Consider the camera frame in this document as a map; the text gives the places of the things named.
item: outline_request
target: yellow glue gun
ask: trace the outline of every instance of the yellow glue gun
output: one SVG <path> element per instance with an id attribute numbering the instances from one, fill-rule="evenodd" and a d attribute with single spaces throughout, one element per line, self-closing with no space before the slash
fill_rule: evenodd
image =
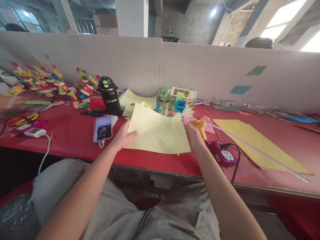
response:
<path id="1" fill-rule="evenodd" d="M 204 132 L 203 127 L 207 125 L 207 122 L 200 121 L 200 120 L 192 120 L 192 121 L 189 121 L 189 123 L 191 123 L 193 126 L 195 126 L 199 130 L 199 132 L 201 133 L 202 139 L 206 141 L 207 136 L 206 136 L 206 133 Z"/>

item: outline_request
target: phone screen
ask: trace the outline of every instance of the phone screen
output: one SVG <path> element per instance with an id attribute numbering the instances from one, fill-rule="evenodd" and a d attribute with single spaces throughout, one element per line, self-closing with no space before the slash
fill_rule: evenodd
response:
<path id="1" fill-rule="evenodd" d="M 111 116 L 96 117 L 93 141 L 99 142 L 112 138 Z"/>

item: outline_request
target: black water bottle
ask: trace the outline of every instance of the black water bottle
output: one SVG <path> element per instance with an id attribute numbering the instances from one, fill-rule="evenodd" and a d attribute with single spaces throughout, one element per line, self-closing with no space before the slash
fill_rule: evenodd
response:
<path id="1" fill-rule="evenodd" d="M 98 80 L 98 91 L 101 93 L 104 105 L 109 115 L 121 116 L 121 107 L 117 94 L 117 86 L 110 77 L 100 77 Z"/>

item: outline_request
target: bottle lid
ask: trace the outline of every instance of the bottle lid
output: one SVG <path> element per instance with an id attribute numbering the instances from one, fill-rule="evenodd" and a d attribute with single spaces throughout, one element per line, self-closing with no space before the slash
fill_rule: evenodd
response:
<path id="1" fill-rule="evenodd" d="M 98 80 L 98 91 L 112 91 L 115 88 L 115 84 L 113 83 L 110 77 L 102 76 Z"/>

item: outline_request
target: teal paper square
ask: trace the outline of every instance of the teal paper square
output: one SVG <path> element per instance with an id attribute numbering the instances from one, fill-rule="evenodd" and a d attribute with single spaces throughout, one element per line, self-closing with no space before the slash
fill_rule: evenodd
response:
<path id="1" fill-rule="evenodd" d="M 252 86 L 238 86 L 236 85 L 230 93 L 233 94 L 244 94 L 246 91 L 248 91 Z"/>

